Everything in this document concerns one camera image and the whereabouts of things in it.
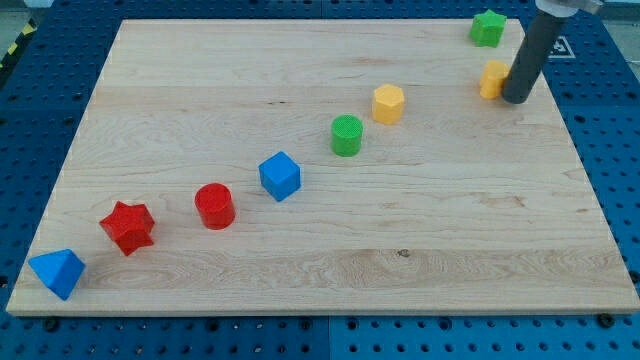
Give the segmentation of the silver rod mount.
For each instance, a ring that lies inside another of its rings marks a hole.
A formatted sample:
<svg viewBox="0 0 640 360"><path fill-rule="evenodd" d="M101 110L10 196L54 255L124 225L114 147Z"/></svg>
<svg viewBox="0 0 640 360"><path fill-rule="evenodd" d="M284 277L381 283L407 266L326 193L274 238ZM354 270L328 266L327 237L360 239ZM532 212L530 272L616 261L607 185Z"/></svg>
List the silver rod mount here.
<svg viewBox="0 0 640 360"><path fill-rule="evenodd" d="M552 16L566 18L578 11L596 14L603 6L601 0L535 0L536 7Z"/></svg>

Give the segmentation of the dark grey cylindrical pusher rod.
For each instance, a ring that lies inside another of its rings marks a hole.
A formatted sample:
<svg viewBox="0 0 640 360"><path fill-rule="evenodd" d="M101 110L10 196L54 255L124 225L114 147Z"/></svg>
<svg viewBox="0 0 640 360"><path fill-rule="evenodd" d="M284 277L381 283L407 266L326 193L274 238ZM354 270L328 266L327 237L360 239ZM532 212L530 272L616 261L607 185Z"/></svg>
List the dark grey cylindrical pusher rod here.
<svg viewBox="0 0 640 360"><path fill-rule="evenodd" d="M528 99L566 22L567 17L536 12L504 82L502 98L506 102L522 104Z"/></svg>

